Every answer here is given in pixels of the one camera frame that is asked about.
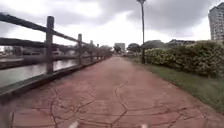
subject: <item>green shrub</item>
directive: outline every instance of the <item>green shrub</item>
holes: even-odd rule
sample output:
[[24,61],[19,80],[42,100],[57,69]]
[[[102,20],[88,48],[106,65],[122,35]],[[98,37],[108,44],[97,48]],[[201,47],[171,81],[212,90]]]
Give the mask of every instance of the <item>green shrub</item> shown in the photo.
[[148,63],[168,66],[204,76],[217,76],[223,71],[224,48],[216,43],[197,43],[172,49],[146,51]]

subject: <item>wooden railing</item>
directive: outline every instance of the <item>wooden railing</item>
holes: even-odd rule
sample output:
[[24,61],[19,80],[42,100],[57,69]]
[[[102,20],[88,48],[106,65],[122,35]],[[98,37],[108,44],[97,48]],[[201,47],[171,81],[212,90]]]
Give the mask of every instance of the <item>wooden railing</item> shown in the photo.
[[82,65],[82,60],[84,58],[90,58],[90,62],[92,63],[94,61],[94,58],[105,58],[109,57],[110,54],[106,53],[105,51],[100,51],[99,47],[95,47],[90,49],[88,53],[90,53],[89,56],[83,57],[83,45],[89,45],[88,43],[83,42],[82,40],[82,34],[78,35],[78,39],[75,39],[73,37],[67,36],[65,34],[62,34],[60,32],[57,32],[54,30],[54,17],[48,16],[47,17],[47,25],[46,27],[37,25],[35,23],[19,19],[17,17],[0,13],[0,21],[11,23],[14,25],[19,25],[22,27],[26,27],[29,29],[37,30],[46,33],[46,39],[45,42],[38,42],[38,41],[30,41],[30,40],[21,40],[21,39],[10,39],[10,38],[0,38],[0,46],[22,46],[22,47],[34,47],[34,48],[45,48],[45,63],[46,63],[46,73],[52,74],[53,73],[53,48],[60,48],[60,47],[66,47],[64,45],[59,44],[53,44],[53,36],[58,36],[61,38],[64,38],[69,41],[73,41],[78,43],[76,49],[74,47],[66,47],[69,50],[77,51],[77,62],[78,65]]

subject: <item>sky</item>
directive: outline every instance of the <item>sky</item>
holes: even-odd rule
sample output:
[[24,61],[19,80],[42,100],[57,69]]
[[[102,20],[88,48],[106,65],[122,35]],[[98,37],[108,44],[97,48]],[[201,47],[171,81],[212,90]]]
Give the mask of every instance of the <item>sky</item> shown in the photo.
[[[208,12],[223,0],[146,0],[145,40],[210,39]],[[0,12],[46,26],[94,44],[142,43],[141,10],[136,0],[1,0]],[[45,34],[0,22],[0,37],[44,41]],[[75,45],[54,36],[54,43]]]

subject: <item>street lamp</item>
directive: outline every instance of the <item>street lamp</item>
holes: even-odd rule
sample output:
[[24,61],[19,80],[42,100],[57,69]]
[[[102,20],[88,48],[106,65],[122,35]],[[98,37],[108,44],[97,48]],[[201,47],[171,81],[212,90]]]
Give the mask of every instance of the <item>street lamp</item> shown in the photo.
[[142,64],[145,63],[145,48],[143,47],[144,42],[145,42],[145,19],[144,19],[144,3],[146,0],[137,0],[141,4],[141,9],[142,9],[142,57],[141,57],[141,62]]

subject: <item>brick paving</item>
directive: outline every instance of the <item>brick paving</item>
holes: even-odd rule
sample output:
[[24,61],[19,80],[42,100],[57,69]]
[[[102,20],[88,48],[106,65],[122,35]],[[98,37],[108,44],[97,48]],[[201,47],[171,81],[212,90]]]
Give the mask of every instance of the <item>brick paving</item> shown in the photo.
[[223,116],[123,58],[32,90],[8,104],[13,128],[224,128]]

